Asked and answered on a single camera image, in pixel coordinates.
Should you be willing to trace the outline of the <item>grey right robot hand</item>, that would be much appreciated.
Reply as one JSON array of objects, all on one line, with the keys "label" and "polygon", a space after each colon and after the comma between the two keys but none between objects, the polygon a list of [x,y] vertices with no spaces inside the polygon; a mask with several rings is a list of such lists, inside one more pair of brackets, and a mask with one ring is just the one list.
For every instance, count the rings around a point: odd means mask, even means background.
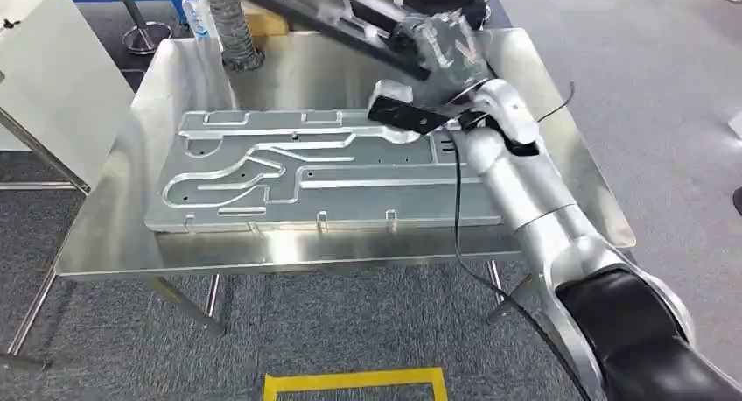
[{"label": "grey right robot hand", "polygon": [[410,14],[398,31],[413,40],[422,67],[430,71],[427,80],[412,86],[414,103],[444,106],[494,77],[460,10],[432,16]]}]

